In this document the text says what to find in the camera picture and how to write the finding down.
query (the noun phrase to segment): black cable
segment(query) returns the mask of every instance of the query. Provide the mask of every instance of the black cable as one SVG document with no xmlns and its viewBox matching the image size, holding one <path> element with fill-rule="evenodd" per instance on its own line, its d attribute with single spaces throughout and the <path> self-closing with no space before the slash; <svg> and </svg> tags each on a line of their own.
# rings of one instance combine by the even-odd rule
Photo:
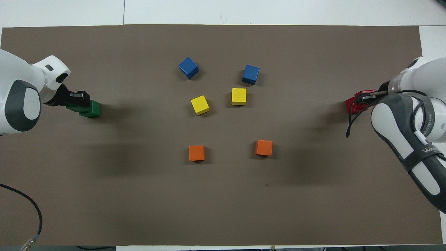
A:
<svg viewBox="0 0 446 251">
<path fill-rule="evenodd" d="M 23 197 L 25 197 L 27 200 L 29 200 L 33 204 L 33 206 L 37 210 L 37 214 L 39 215 L 39 230 L 37 231 L 37 234 L 40 234 L 40 232 L 42 232 L 42 222 L 43 222 L 42 221 L 42 213 L 40 212 L 40 209 L 37 206 L 36 202 L 31 197 L 29 197 L 28 195 L 24 194 L 23 192 L 20 192 L 19 190 L 15 189 L 15 188 L 12 188 L 10 186 L 7 186 L 7 185 L 1 184 L 1 183 L 0 183 L 0 187 L 6 188 L 8 190 L 11 190 L 13 192 L 16 192 L 16 193 L 22 195 Z"/>
<path fill-rule="evenodd" d="M 417 91 L 417 90 L 403 90 L 403 91 L 397 91 L 397 92 L 393 92 L 393 93 L 404 93 L 404 92 L 413 92 L 413 93 L 421 94 L 423 96 L 427 96 L 426 93 Z M 376 103 L 378 103 L 385 97 L 387 97 L 387 95 L 371 102 L 368 106 L 366 106 L 364 109 L 362 109 L 353 119 L 351 119 L 351 108 L 353 107 L 353 102 L 352 102 L 352 104 L 350 105 L 350 112 L 349 112 L 349 116 L 348 116 L 348 127 L 347 127 L 347 132 L 345 132 L 345 137 L 348 138 L 350 136 L 351 126 L 353 125 L 353 122 L 355 122 L 355 120 L 359 117 L 359 115 L 361 115 L 364 111 L 366 111 L 368 108 L 375 105 Z"/>
<path fill-rule="evenodd" d="M 412 115 L 410 115 L 410 121 L 412 121 L 411 126 L 412 126 L 412 131 L 413 131 L 413 132 L 416 132 L 416 131 L 417 131 L 417 128 L 415 127 L 415 115 L 417 114 L 418 109 L 419 109 L 420 107 L 424 107 L 424 103 L 423 103 L 423 101 L 421 101 L 421 100 L 419 100 L 419 101 L 420 101 L 420 103 L 418 103 L 417 106 L 415 106 L 415 109 L 413 110 Z"/>
<path fill-rule="evenodd" d="M 437 156 L 437 157 L 439 157 L 440 159 L 446 161 L 446 157 L 445 157 L 443 154 L 441 154 L 441 153 L 437 153 L 435 156 Z"/>
<path fill-rule="evenodd" d="M 83 249 L 83 250 L 101 250 L 101 249 L 115 249 L 115 247 L 112 247 L 112 246 L 106 246 L 106 247 L 92 247 L 92 248 L 88 248 L 88 247 L 81 247 L 81 246 L 76 246 L 76 247 L 78 247 L 78 248 L 80 248 L 80 249 Z"/>
</svg>

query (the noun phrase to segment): yellow block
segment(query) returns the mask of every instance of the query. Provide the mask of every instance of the yellow block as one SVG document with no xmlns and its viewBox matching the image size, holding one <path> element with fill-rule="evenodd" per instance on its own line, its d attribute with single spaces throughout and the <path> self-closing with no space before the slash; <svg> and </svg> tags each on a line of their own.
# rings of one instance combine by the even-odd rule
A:
<svg viewBox="0 0 446 251">
<path fill-rule="evenodd" d="M 192 106 L 194 107 L 195 113 L 197 115 L 209 112 L 209 105 L 206 102 L 204 96 L 200 96 L 191 100 Z"/>
<path fill-rule="evenodd" d="M 232 105 L 246 105 L 246 88 L 232 89 Z"/>
</svg>

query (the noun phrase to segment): orange block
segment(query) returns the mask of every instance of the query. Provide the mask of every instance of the orange block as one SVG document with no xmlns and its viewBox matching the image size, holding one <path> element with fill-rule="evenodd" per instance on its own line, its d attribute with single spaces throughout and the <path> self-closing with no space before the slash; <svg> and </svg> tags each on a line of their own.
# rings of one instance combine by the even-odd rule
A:
<svg viewBox="0 0 446 251">
<path fill-rule="evenodd" d="M 271 156 L 273 154 L 273 142 L 269 140 L 257 140 L 256 142 L 256 154 Z"/>
<path fill-rule="evenodd" d="M 189 146 L 189 160 L 204 160 L 204 146 Z"/>
</svg>

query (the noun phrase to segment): white table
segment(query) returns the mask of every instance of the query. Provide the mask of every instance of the white table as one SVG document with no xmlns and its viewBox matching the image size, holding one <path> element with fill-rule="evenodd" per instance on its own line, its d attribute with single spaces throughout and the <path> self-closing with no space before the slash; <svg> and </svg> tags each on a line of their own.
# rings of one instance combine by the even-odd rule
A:
<svg viewBox="0 0 446 251">
<path fill-rule="evenodd" d="M 0 0 L 0 28 L 123 24 L 415 25 L 420 27 L 423 57 L 446 56 L 446 8 L 435 0 Z M 439 148 L 445 152 L 446 144 Z M 440 215 L 446 243 L 446 215 Z M 311 246 L 275 246 L 293 247 Z M 270 246 L 130 246 L 117 250 L 241 248 Z"/>
</svg>

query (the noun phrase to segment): black strap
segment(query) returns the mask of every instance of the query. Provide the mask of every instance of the black strap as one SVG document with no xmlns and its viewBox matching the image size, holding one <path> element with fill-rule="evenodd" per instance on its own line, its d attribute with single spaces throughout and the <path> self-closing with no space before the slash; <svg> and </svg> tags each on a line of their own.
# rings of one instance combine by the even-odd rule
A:
<svg viewBox="0 0 446 251">
<path fill-rule="evenodd" d="M 410 172 L 414 166 L 423 161 L 429 156 L 443 154 L 436 146 L 432 144 L 422 145 L 415 149 L 403 160 L 403 167 L 407 172 Z"/>
</svg>

